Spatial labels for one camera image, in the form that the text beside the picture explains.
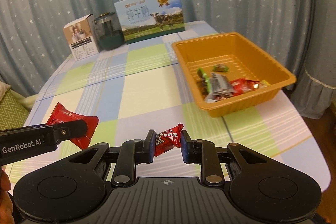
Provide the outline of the person's left hand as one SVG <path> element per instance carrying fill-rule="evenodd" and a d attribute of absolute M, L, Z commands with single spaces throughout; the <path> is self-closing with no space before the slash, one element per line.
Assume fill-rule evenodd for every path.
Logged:
<path fill-rule="evenodd" d="M 15 223 L 13 219 L 13 203 L 9 197 L 11 183 L 5 171 L 1 168 L 1 223 Z"/>

